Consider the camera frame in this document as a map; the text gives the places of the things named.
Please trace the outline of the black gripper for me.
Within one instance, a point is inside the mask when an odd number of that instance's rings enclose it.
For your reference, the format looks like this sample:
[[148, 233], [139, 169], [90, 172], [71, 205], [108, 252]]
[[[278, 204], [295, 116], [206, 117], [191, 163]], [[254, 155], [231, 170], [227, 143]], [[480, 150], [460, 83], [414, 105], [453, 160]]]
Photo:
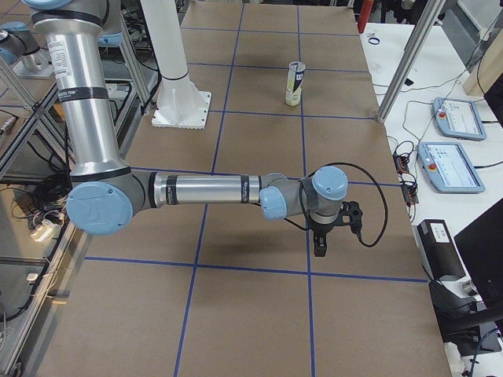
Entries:
[[314, 234], [314, 256], [325, 257], [327, 252], [326, 236], [333, 230], [333, 223], [322, 224], [316, 221], [310, 223], [310, 229]]

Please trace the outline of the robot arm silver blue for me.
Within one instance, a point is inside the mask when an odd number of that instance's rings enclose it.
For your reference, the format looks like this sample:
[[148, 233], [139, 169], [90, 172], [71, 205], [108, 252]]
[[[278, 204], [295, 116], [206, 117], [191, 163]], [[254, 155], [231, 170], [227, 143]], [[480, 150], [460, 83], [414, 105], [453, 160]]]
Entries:
[[301, 214], [314, 233], [314, 253], [325, 255], [336, 226], [360, 215], [345, 200], [347, 176], [322, 167], [294, 181], [266, 176], [178, 176], [135, 173], [119, 154], [99, 49], [123, 41], [117, 1], [30, 1], [31, 19], [46, 37], [75, 165], [66, 207], [75, 226], [92, 235], [125, 228], [140, 211], [189, 203], [257, 203], [265, 218]]

